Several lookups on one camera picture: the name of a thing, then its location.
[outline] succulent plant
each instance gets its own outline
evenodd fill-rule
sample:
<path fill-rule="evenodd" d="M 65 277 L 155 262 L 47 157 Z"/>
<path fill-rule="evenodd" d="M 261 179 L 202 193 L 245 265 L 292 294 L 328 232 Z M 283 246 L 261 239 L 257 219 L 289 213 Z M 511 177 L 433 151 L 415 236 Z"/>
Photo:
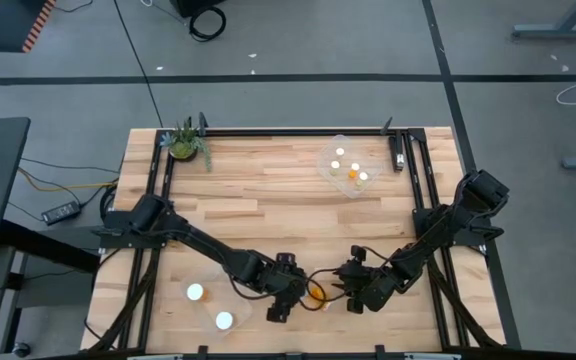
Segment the succulent plant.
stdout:
<path fill-rule="evenodd" d="M 191 126 L 191 118 L 184 121 L 183 128 L 177 123 L 177 127 L 161 136 L 161 146 L 170 148 L 170 154 L 177 159 L 185 159 L 192 155 L 195 150 L 204 153 L 206 170 L 212 170 L 212 154 L 206 141 L 199 137 L 199 130 Z"/>

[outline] black floor stripe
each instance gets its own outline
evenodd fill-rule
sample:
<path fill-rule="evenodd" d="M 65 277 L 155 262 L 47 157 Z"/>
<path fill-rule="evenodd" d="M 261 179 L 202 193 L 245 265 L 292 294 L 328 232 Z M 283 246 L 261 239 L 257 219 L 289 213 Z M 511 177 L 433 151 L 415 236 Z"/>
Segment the black floor stripe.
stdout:
<path fill-rule="evenodd" d="M 228 84 L 288 82 L 426 82 L 426 83 L 576 82 L 576 74 L 553 75 L 439 75 L 439 74 L 274 74 L 179 75 L 148 77 L 151 84 Z M 141 76 L 1 77 L 0 86 L 145 84 Z"/>
<path fill-rule="evenodd" d="M 457 98 L 457 91 L 453 76 L 450 74 L 450 67 L 448 66 L 448 59 L 444 52 L 444 45 L 441 41 L 441 34 L 437 24 L 437 18 L 432 7 L 431 0 L 422 0 L 426 20 L 428 21 L 428 28 L 435 48 L 437 62 L 439 63 L 439 70 L 441 72 L 444 89 L 448 98 L 448 106 L 453 119 L 455 133 L 457 135 L 457 143 L 461 150 L 461 157 L 463 159 L 466 170 L 475 169 L 475 158 L 472 153 L 470 141 L 468 140 L 468 133 L 466 131 L 466 124 L 464 123 L 461 107 Z M 495 292 L 495 299 L 497 301 L 497 308 L 502 322 L 502 327 L 506 337 L 506 343 L 509 347 L 520 349 L 519 335 L 517 332 L 517 325 L 515 323 L 512 308 L 510 306 L 510 298 L 508 297 L 508 290 L 506 288 L 505 278 L 499 261 L 499 254 L 497 252 L 496 244 L 490 241 L 488 244 L 489 256 L 491 261 L 488 263 L 490 269 L 490 276 L 492 285 Z"/>

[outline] power adapter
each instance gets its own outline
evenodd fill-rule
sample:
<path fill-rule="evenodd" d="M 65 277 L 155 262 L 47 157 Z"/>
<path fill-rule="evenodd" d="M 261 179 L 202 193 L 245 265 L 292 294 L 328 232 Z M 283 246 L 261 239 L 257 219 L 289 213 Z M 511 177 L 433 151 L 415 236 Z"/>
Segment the power adapter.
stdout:
<path fill-rule="evenodd" d="M 71 201 L 67 204 L 57 206 L 54 209 L 41 213 L 41 218 L 44 219 L 46 225 L 50 226 L 60 221 L 77 217 L 79 214 L 81 214 L 79 203 Z"/>

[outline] wooden tabletop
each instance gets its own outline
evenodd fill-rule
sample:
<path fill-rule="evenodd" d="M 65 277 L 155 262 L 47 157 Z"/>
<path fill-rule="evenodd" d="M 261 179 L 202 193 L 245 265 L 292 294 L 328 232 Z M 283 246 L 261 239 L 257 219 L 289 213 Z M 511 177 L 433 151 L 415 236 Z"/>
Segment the wooden tabletop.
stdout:
<path fill-rule="evenodd" d="M 155 129 L 132 130 L 117 189 L 115 208 L 130 210 L 145 192 Z M 452 203 L 462 177 L 459 156 L 448 127 L 426 128 L 439 196 Z M 330 137 L 209 138 L 213 171 L 206 173 L 203 155 L 174 167 L 170 199 L 194 226 L 234 248 L 255 249 L 274 258 L 296 254 L 307 273 L 338 267 L 350 258 L 353 244 L 382 254 L 415 241 L 411 210 L 414 200 L 407 167 L 394 173 L 385 137 L 351 137 L 372 156 L 384 160 L 384 171 L 357 199 L 349 199 L 317 173 L 318 152 Z M 418 168 L 421 155 L 414 145 Z M 161 193 L 164 166 L 159 167 L 156 194 Z M 421 176 L 425 204 L 428 190 Z M 134 250 L 120 251 L 97 275 L 88 322 L 103 333 L 124 305 Z M 497 341 L 504 342 L 501 322 L 484 258 L 467 248 L 451 249 L 462 300 Z M 147 265 L 144 257 L 144 268 Z M 371 254 L 367 265 L 380 262 Z M 197 325 L 183 298 L 181 282 L 198 269 L 215 266 L 194 250 L 170 242 L 162 252 L 152 310 L 148 353 L 373 352 L 440 350 L 427 275 L 403 295 L 395 294 L 378 313 L 348 313 L 345 299 L 328 311 L 308 312 L 296 306 L 286 324 L 266 321 L 272 298 L 252 301 L 252 315 L 225 338 L 216 340 Z M 328 294 L 335 276 L 317 278 Z M 456 343 L 452 310 L 444 299 L 451 342 Z M 136 344 L 137 309 L 130 344 Z M 88 332 L 82 348 L 96 339 Z"/>

